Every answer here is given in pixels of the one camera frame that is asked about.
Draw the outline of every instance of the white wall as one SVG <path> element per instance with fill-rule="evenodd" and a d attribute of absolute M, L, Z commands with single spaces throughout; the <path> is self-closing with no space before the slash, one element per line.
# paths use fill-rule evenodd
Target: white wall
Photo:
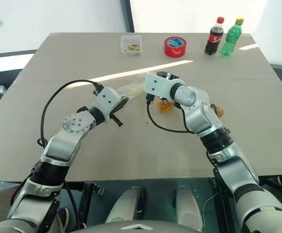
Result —
<path fill-rule="evenodd" d="M 125 32 L 120 0 L 0 0 L 0 53 L 35 50 L 55 32 Z"/>
<path fill-rule="evenodd" d="M 208 33 L 218 16 L 224 30 L 243 17 L 272 64 L 282 65 L 282 0 L 131 0 L 136 32 Z"/>

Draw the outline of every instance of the coca-cola bottle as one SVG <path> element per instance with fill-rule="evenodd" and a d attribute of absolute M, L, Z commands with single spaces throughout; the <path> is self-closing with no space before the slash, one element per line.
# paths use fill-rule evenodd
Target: coca-cola bottle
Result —
<path fill-rule="evenodd" d="M 204 52 L 207 53 L 208 55 L 215 54 L 217 51 L 218 45 L 224 33 L 223 25 L 222 25 L 223 22 L 224 22 L 224 17 L 218 17 L 216 21 L 216 25 L 214 25 L 210 30 L 208 43 L 205 46 L 205 50 L 204 50 Z"/>

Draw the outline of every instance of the red bottle cap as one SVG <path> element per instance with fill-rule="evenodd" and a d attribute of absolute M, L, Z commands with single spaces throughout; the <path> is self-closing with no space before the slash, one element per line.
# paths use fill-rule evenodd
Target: red bottle cap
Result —
<path fill-rule="evenodd" d="M 223 22 L 224 22 L 224 17 L 217 18 L 217 23 L 223 23 Z"/>

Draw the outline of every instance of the green soda bottle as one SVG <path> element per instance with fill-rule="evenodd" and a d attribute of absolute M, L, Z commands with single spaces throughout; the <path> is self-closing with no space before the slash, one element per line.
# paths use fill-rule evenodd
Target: green soda bottle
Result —
<path fill-rule="evenodd" d="M 236 24 L 229 29 L 225 43 L 222 47 L 222 51 L 220 52 L 223 55 L 230 55 L 234 51 L 234 47 L 236 46 L 239 37 L 242 34 L 241 25 L 243 23 L 243 18 L 237 18 Z"/>

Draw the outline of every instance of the green bottle cap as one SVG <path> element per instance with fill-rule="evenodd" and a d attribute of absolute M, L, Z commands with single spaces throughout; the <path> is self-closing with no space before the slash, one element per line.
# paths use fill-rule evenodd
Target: green bottle cap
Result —
<path fill-rule="evenodd" d="M 243 18 L 237 18 L 236 24 L 242 25 L 243 24 Z"/>

